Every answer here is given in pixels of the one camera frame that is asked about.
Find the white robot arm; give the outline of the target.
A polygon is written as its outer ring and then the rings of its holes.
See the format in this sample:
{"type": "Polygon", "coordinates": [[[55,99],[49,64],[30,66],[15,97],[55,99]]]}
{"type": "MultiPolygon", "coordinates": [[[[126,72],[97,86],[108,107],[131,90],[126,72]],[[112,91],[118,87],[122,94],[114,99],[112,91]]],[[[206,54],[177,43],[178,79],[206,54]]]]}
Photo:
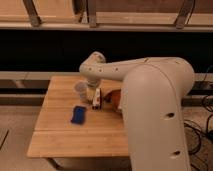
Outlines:
{"type": "Polygon", "coordinates": [[[121,85],[120,107],[132,171],[191,171],[181,100],[195,73],[179,57],[146,57],[108,63],[92,53],[79,67],[88,85],[103,79],[121,85]]]}

